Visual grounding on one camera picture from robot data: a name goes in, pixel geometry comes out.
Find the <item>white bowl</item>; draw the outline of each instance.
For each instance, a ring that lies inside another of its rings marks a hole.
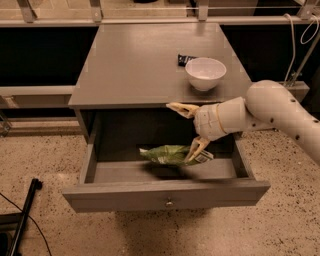
[[[186,65],[189,82],[199,91],[208,91],[216,87],[226,74],[226,66],[211,58],[196,58]]]

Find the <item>cable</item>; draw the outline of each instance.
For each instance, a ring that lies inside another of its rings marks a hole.
[[[301,38],[300,38],[300,43],[301,43],[301,44],[307,44],[307,43],[309,43],[309,42],[315,37],[315,35],[317,34],[317,32],[318,32],[318,30],[319,30],[319,20],[318,20],[317,16],[312,15],[312,17],[314,18],[314,20],[313,20],[313,21],[310,23],[310,25],[306,28],[306,30],[303,32],[303,34],[302,34],[302,36],[301,36]],[[308,29],[314,24],[315,21],[317,22],[317,28],[316,28],[316,30],[314,31],[313,35],[312,35],[307,41],[303,42],[302,39],[303,39],[305,33],[306,33],[306,32],[308,31]]]
[[[289,19],[289,21],[290,21],[290,24],[291,24],[291,38],[292,38],[292,60],[291,60],[290,66],[288,68],[286,77],[284,79],[284,86],[286,86],[289,73],[291,71],[293,62],[294,62],[294,60],[296,58],[296,43],[295,43],[295,40],[294,40],[294,38],[295,38],[295,36],[294,36],[294,27],[293,27],[293,21],[291,19],[291,16],[288,13],[286,13],[284,16],[287,17]]]
[[[10,204],[14,205],[16,208],[18,208],[18,209],[22,212],[22,209],[21,209],[18,205],[16,205],[14,202],[12,202],[9,198],[7,198],[7,197],[6,197],[5,195],[3,195],[1,192],[0,192],[0,196],[2,196],[2,197],[3,197],[5,200],[7,200]],[[52,256],[51,251],[50,251],[50,248],[49,248],[48,241],[47,241],[46,237],[44,236],[44,234],[42,233],[39,225],[37,224],[37,222],[36,222],[30,215],[28,215],[28,217],[32,220],[32,222],[33,222],[33,223],[36,225],[36,227],[38,228],[38,230],[39,230],[39,232],[40,232],[40,234],[41,234],[44,242],[46,243],[46,246],[47,246],[47,250],[48,250],[48,252],[49,252],[49,255]]]

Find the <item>robotic hand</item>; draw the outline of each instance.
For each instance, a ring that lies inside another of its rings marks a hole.
[[[196,137],[186,157],[194,159],[210,141],[229,133],[277,128],[286,133],[320,165],[320,123],[279,83],[253,84],[246,98],[213,105],[169,103],[167,107],[186,118],[194,117]]]

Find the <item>green bag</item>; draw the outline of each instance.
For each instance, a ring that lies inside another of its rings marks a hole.
[[[194,160],[185,162],[190,146],[165,145],[150,150],[140,148],[140,155],[144,158],[161,165],[194,165],[204,163],[213,159],[213,155],[205,150],[202,150],[199,156]]]

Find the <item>terrazzo floor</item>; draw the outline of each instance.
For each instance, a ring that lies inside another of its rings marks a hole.
[[[81,135],[0,139],[0,191],[23,206],[31,179],[43,181],[30,215],[52,255],[320,255],[320,168],[281,132],[243,134],[257,180],[271,188],[255,207],[77,214],[61,194],[77,184]],[[0,198],[0,213],[16,209]],[[28,221],[20,252],[49,255]]]

